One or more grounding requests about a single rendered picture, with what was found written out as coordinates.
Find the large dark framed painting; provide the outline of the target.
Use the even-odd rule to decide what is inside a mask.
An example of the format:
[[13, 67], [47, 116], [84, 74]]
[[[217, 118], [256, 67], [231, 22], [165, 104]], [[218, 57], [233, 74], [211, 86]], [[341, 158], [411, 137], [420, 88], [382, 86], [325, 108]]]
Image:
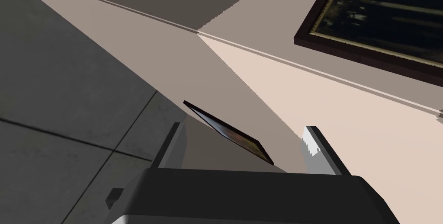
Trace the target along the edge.
[[443, 87], [443, 0], [316, 0], [293, 41]]

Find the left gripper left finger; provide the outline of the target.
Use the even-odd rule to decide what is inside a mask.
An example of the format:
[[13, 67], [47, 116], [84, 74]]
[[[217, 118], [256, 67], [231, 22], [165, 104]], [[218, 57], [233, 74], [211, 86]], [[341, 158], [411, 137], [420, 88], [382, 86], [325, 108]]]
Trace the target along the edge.
[[183, 122], [175, 122], [152, 161], [151, 168], [181, 169], [186, 147], [185, 124]]

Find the small dark framed painting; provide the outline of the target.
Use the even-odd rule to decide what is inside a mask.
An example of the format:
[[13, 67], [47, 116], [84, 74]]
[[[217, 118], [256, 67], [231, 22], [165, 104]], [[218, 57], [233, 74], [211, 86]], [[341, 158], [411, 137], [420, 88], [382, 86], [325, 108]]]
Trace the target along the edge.
[[207, 113], [206, 111], [202, 110], [196, 105], [191, 104], [188, 101], [184, 101], [183, 104], [186, 105], [193, 113], [199, 116], [211, 128], [216, 130], [220, 135], [236, 143], [238, 146], [254, 154], [260, 159], [264, 160], [266, 163], [274, 165], [272, 158], [265, 151], [258, 140], [218, 119], [217, 117]]

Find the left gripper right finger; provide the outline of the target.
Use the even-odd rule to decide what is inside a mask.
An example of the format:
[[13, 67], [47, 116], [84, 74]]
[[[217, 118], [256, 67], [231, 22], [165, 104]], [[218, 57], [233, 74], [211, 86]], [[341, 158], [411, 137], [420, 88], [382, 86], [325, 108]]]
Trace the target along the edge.
[[316, 126], [305, 126], [303, 129], [302, 155], [309, 174], [351, 175]]

